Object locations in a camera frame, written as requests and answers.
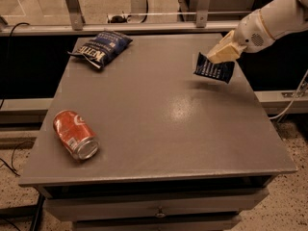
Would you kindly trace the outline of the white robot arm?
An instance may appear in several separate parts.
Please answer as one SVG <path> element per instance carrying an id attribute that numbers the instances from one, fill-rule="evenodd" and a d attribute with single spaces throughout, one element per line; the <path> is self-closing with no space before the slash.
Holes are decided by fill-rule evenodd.
<path id="1" fill-rule="evenodd" d="M 244 17 L 208 53 L 213 64 L 237 60 L 243 52 L 257 53 L 278 39 L 306 31 L 308 0 L 273 0 Z"/>

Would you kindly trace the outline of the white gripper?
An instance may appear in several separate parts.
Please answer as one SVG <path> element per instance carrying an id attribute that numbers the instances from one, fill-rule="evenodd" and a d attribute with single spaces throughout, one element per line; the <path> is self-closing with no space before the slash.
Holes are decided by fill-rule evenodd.
<path id="1" fill-rule="evenodd" d="M 261 10 L 256 10 L 244 17 L 235 31 L 227 33 L 207 53 L 207 58 L 213 64 L 233 62 L 243 52 L 256 53 L 272 46 L 274 42 L 275 39 L 266 27 Z"/>

